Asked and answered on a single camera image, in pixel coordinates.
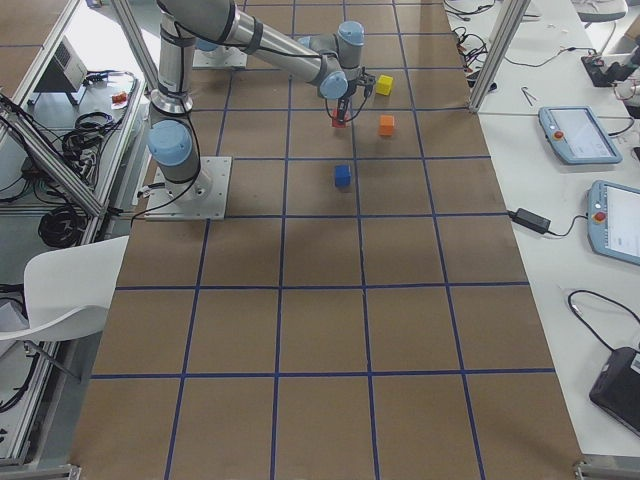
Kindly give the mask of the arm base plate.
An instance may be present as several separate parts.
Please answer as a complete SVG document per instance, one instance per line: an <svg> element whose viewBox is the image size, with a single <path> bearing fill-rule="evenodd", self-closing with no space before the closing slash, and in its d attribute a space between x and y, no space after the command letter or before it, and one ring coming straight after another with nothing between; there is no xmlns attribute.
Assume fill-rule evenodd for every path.
<svg viewBox="0 0 640 480"><path fill-rule="evenodd" d="M193 68L199 70L240 70L247 65L247 55L236 47L217 46L211 50L197 45Z"/></svg>
<svg viewBox="0 0 640 480"><path fill-rule="evenodd" d="M148 197L146 220L223 220L232 169L231 157L204 156L194 184L167 182L159 167L154 182L163 183Z"/></svg>

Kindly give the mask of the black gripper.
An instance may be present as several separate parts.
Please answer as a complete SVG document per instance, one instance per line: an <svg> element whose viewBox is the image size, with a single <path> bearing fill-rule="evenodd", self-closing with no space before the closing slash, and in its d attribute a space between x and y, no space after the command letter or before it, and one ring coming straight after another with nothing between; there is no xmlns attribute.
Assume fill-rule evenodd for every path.
<svg viewBox="0 0 640 480"><path fill-rule="evenodd" d="M336 105L336 124L346 124L349 121L349 98L356 93L359 87L366 87L368 84L365 67L344 69L343 72L347 79L347 90L343 95L343 98L340 98Z"/></svg>

